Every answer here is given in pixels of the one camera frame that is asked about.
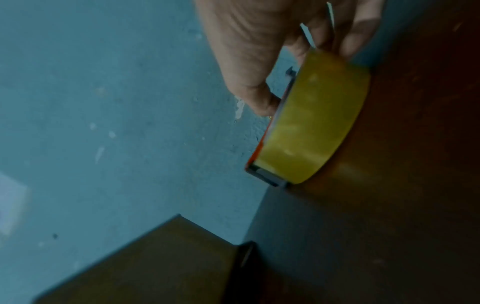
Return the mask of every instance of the blue floor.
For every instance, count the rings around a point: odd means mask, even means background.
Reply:
[[[277,94],[291,65],[283,52]],[[267,188],[243,167],[268,119],[239,105],[190,0],[1,1],[0,303],[178,213],[241,243]]]

